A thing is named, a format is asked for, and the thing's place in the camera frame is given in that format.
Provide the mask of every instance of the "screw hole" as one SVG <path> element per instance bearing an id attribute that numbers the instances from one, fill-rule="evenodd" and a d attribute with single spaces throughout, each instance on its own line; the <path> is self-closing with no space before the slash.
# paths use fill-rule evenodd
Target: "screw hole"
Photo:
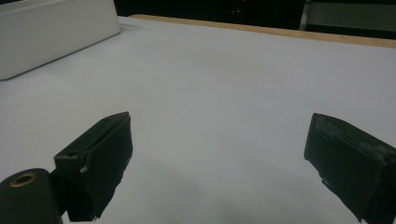
<path id="1" fill-rule="evenodd" d="M 35 173 L 22 174 L 22 175 L 15 177 L 9 183 L 9 185 L 12 188 L 19 188 L 19 187 L 22 187 L 22 186 L 32 183 L 33 181 L 35 181 L 36 178 L 37 178 L 37 174 L 35 174 Z"/>

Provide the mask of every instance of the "white tabletop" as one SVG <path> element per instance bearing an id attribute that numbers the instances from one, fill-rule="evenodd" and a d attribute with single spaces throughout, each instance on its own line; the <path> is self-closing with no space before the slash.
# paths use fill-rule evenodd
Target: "white tabletop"
<path id="1" fill-rule="evenodd" d="M 96 121 L 129 111 L 134 156 L 98 224 L 358 223 L 304 144 L 317 112 L 396 146 L 396 49 L 120 22 L 0 82 L 0 179 L 51 171 Z"/>

